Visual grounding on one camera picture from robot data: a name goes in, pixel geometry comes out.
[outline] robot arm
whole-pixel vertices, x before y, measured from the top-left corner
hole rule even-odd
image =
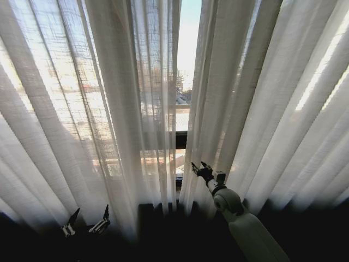
[[[286,253],[271,236],[261,221],[251,214],[241,203],[239,195],[224,185],[225,174],[217,173],[216,180],[212,168],[201,162],[204,168],[199,169],[192,163],[192,170],[202,176],[213,196],[214,205],[226,219],[230,233],[238,243],[249,262],[290,261]]]
[[[90,228],[89,233],[101,234],[110,224],[109,221],[109,205],[105,208],[103,219],[100,220],[94,227]]]
[[[70,217],[67,224],[61,227],[65,237],[75,235],[75,230],[73,229],[73,225],[77,219],[77,215],[79,214],[79,211],[80,209],[77,209],[75,213]]]

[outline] sheer curtain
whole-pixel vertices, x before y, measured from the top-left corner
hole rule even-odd
[[[244,21],[239,15],[247,19],[249,26],[241,34],[242,25],[238,30],[232,23],[219,23],[227,19],[220,13],[223,4],[202,9],[200,38],[207,45],[198,45],[193,87],[198,99],[191,108],[181,201],[188,210],[194,199],[208,214],[214,212],[204,184],[190,171],[190,161],[201,159],[228,173],[228,188],[255,214],[267,200],[276,209],[288,205],[298,211],[340,204],[349,197],[349,2],[288,0],[278,10],[278,1],[234,1],[224,10],[238,23]],[[243,9],[250,10],[249,16],[242,10],[234,13],[242,4],[249,5]],[[226,30],[232,39],[245,35],[249,42],[246,55],[234,62],[235,70],[225,60],[215,63],[223,51],[216,51],[216,41]],[[263,61],[257,36],[268,38],[271,32]],[[244,53],[242,45],[219,43],[227,44],[227,57]],[[222,109],[227,97],[234,96]],[[227,121],[231,126],[225,128]],[[219,138],[217,147],[209,145],[213,137]]]
[[[176,1],[1,0],[0,211],[137,235],[176,206]]]

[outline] fabric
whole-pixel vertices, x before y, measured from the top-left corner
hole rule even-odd
[[[137,235],[176,208],[177,1],[1,0],[0,212],[37,231],[80,207]]]
[[[190,170],[190,162],[200,160],[227,172],[227,187],[254,214],[267,200],[276,209],[297,211],[346,200],[349,2],[286,0],[279,9],[277,1],[220,1],[204,3],[202,12],[198,42],[207,45],[198,44],[197,99],[180,195],[187,210],[196,200],[214,213],[202,179]],[[237,28],[231,26],[234,17]],[[221,35],[231,38],[222,41]],[[265,42],[258,41],[261,35]],[[246,45],[229,42],[235,38],[249,42],[242,59]],[[262,46],[268,50],[264,59]],[[227,121],[231,126],[225,128]]]
[[[179,202],[215,213],[191,162],[228,174],[280,8],[280,1],[203,1]]]

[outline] window pane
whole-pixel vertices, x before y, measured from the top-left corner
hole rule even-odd
[[[176,131],[188,130],[200,12],[201,0],[182,0],[177,60]]]
[[[185,149],[176,149],[176,194],[179,199],[184,172]]]

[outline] sky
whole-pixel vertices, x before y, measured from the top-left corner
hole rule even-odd
[[[191,71],[193,74],[200,12],[201,0],[182,0],[177,68]]]

